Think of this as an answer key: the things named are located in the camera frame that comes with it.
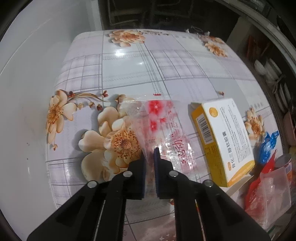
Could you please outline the floral plastic tablecloth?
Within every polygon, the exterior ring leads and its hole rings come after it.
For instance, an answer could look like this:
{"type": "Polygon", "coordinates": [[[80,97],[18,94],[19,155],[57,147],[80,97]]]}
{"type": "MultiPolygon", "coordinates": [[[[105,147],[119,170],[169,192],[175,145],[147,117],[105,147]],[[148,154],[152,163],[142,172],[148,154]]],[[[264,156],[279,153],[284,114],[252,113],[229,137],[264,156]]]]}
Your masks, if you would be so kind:
{"type": "MultiPolygon", "coordinates": [[[[216,98],[233,98],[243,120],[246,111],[254,108],[262,116],[265,131],[278,130],[267,94],[249,68],[232,50],[215,39],[213,44],[222,48],[227,57],[210,53],[201,37],[194,34],[162,31],[134,30],[145,37],[144,43],[131,43],[120,47],[111,41],[111,31],[81,33],[73,40],[63,61],[55,90],[90,92],[100,97],[107,91],[109,102],[93,101],[103,107],[114,106],[120,94],[131,97],[164,95],[178,105],[178,117],[184,133],[195,152],[196,169],[188,173],[190,179],[202,182],[211,179],[199,134],[192,123],[191,102],[216,98]]],[[[88,154],[79,148],[81,136],[88,130],[99,137],[96,107],[88,107],[88,99],[75,102],[84,106],[74,113],[74,119],[64,120],[55,144],[47,147],[47,168],[56,207],[73,196],[86,180],[81,172],[81,162],[88,154]]],[[[127,204],[124,240],[149,240],[148,228],[162,221],[172,224],[173,206],[169,201],[149,198],[127,204]]]]}

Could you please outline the red tin can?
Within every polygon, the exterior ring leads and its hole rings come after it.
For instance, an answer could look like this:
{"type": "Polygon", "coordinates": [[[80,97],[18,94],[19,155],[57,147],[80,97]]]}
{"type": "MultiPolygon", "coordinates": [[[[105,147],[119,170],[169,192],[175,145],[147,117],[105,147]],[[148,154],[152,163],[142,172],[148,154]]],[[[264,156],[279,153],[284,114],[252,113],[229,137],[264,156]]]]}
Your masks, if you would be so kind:
{"type": "Polygon", "coordinates": [[[280,157],[278,157],[275,161],[274,166],[276,169],[279,169],[282,167],[285,169],[289,185],[291,185],[292,184],[292,156],[291,156],[291,154],[283,154],[280,157]]]}

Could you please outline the clear red-flowered plastic wrapper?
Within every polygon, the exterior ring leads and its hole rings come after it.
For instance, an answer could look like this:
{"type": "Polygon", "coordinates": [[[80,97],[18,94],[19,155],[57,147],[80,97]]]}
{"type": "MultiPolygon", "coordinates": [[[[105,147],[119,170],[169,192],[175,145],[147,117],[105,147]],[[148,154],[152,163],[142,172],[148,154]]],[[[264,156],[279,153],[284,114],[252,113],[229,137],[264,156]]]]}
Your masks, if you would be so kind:
{"type": "Polygon", "coordinates": [[[172,163],[173,169],[185,174],[189,179],[199,179],[197,154],[193,143],[185,133],[180,121],[182,103],[167,95],[117,97],[118,107],[126,113],[131,129],[136,134],[146,158],[145,195],[156,196],[153,153],[159,149],[161,158],[172,163]]]}

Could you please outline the blue candy wrapper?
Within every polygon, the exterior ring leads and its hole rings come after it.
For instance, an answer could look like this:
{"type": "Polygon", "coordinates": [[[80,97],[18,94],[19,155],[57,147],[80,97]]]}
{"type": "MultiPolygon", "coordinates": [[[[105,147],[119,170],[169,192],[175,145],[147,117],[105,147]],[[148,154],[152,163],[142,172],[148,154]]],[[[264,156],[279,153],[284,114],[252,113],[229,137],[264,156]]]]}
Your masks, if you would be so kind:
{"type": "Polygon", "coordinates": [[[271,151],[275,148],[279,135],[279,131],[275,131],[271,135],[268,132],[265,133],[263,141],[259,148],[258,162],[260,165],[265,165],[269,161],[271,151]]]}

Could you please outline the concrete kitchen counter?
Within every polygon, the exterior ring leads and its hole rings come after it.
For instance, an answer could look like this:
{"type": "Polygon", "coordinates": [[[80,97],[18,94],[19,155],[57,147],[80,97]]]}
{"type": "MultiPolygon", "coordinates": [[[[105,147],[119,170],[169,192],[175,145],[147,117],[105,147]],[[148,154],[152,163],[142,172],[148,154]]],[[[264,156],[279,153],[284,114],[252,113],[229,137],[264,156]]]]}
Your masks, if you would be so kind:
{"type": "Polygon", "coordinates": [[[295,47],[288,38],[267,18],[240,1],[218,1],[227,8],[245,17],[277,47],[295,76],[295,47]]]}

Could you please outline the yellow white medicine box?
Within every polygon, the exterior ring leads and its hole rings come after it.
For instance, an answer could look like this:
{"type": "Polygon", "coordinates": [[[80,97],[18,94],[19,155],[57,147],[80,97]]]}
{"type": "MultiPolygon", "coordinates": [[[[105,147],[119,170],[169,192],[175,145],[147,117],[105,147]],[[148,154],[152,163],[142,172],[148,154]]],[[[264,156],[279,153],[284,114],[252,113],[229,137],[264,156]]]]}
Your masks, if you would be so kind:
{"type": "Polygon", "coordinates": [[[236,103],[221,98],[193,103],[191,113],[200,135],[212,180],[231,187],[255,166],[247,130],[236,103]]]}

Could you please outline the red plastic bag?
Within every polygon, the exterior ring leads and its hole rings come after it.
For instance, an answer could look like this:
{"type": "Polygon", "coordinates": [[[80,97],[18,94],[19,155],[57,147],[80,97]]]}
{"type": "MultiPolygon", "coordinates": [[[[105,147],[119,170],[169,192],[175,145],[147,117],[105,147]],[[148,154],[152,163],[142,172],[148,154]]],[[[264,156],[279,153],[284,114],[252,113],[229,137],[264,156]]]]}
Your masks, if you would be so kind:
{"type": "MultiPolygon", "coordinates": [[[[277,150],[274,151],[260,174],[267,174],[274,170],[276,153],[277,150]]],[[[245,211],[253,218],[258,217],[263,213],[263,194],[260,176],[250,184],[244,199],[244,206],[245,211]]]]}

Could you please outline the clear zip plastic bag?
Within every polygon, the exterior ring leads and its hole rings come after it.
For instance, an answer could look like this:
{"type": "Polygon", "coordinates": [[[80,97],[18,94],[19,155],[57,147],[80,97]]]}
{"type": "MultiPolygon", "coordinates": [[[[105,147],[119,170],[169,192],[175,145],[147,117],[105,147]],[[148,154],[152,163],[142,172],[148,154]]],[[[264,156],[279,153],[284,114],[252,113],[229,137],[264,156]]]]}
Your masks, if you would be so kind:
{"type": "Polygon", "coordinates": [[[264,229],[271,225],[291,207],[290,185],[285,169],[279,168],[267,174],[260,174],[263,213],[252,218],[264,229]]]}

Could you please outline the stack of white plates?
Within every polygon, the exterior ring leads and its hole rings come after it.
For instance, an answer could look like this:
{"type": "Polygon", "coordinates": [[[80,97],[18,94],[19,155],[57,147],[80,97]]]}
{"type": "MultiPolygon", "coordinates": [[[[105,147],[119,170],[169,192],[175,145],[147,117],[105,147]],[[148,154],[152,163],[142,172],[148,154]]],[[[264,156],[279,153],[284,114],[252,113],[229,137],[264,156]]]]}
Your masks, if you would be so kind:
{"type": "Polygon", "coordinates": [[[272,90],[280,110],[286,113],[292,102],[292,94],[288,90],[286,76],[271,58],[267,58],[265,64],[255,60],[254,68],[259,75],[263,76],[267,86],[272,90]]]}

